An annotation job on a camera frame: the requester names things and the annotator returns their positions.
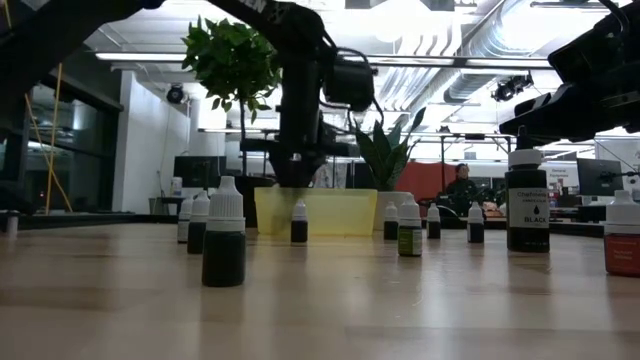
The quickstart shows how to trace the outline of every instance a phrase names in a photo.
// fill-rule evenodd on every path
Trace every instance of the robotic arm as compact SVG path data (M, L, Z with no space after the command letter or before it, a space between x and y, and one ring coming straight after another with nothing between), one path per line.
M640 2L620 9L601 2L612 13L549 55L564 83L516 105L501 133L517 135L524 125L534 145L545 145L593 139L618 126L640 131Z
M280 132L276 141L247 139L246 151L268 151L283 187L306 187L325 156L357 150L336 143L322 122L320 89L327 101L364 111L374 100L366 58L347 61L320 16L295 3L208 0L263 34L283 64ZM0 109L8 108L105 23L126 19L164 0L50 0L31 19L0 35Z

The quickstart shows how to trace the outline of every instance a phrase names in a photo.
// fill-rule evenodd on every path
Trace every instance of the translucent yellow bin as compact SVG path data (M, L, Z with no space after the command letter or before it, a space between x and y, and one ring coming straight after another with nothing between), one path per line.
M289 234L293 206L302 198L309 236L371 236L377 197L375 190L256 188L258 232Z

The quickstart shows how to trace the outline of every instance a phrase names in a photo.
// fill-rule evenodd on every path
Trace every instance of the yellow pole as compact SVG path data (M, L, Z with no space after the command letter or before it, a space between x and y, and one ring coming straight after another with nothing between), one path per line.
M11 26L11 12L9 11L9 0L5 0L4 2L4 15L5 15L5 18L7 19L7 26L9 27L9 29L11 29L12 26ZM29 111L29 118L31 119L31 123L33 124L33 129L36 131L36 138L38 139L38 143L40 143L42 156L44 156L44 159L47 162L47 166L50 169L52 169L53 166L51 165L51 162L49 161L49 157L45 154L45 151L44 151L44 145L42 144L42 138L40 137L40 130L38 129L38 123L36 122L36 117L33 115L33 108L31 107L31 101L29 101L29 95L24 94L24 101L25 101L27 110ZM69 212L73 212L73 209L71 208L71 203L69 202L69 198L67 198L67 194L64 192L62 185L60 185L60 181L58 181L58 177L56 176L55 171L52 172L51 175L53 175L53 180L55 181L56 186L58 187L58 190L60 190L60 193L64 198L64 202L67 204L67 208L69 209Z
M56 84L56 102L53 106L53 126L51 128L51 149L49 150L49 176L47 180L47 203L45 213L49 215L49 206L51 204L51 180L53 173L53 147L56 142L56 127L58 126L58 107L60 105L60 83L62 82L62 64L58 64L58 82Z

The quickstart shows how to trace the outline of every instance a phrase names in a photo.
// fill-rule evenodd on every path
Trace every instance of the white bottle cap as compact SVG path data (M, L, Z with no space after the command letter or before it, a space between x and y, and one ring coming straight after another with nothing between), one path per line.
M467 216L467 222L473 224L482 224L484 223L484 219L482 218L482 209L477 202L473 202L471 204L471 208L469 208L469 216Z
M179 215L191 215L192 208L193 208L193 199L191 198L191 196L189 196L188 198L182 201L182 206L180 207Z
M398 215L401 219L420 220L420 207L413 198L407 199L400 205Z
M203 190L199 192L196 199L193 200L191 221L205 222L207 221L207 215L209 215L209 196L207 196L207 192Z
M389 201L384 209L384 221L398 221L398 208L396 208L393 201Z
M223 176L220 187L211 194L208 231L244 231L242 194L238 192L233 176Z
M427 210L427 222L440 222L440 209L436 203L431 203Z
M542 153L536 149L515 150L508 155L509 168L517 165L540 165Z
M640 205L627 190L616 190L615 199L607 205L607 224L640 225Z
M292 221L307 221L307 206L302 199L298 199L298 202L293 206Z

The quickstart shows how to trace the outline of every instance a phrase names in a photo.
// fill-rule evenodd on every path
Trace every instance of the red wall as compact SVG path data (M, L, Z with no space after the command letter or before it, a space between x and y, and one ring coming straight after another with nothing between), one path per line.
M400 175L396 191L407 191L413 194L416 201L435 198L442 191L442 164L423 164L410 162ZM444 165L445 186L456 178L456 167Z

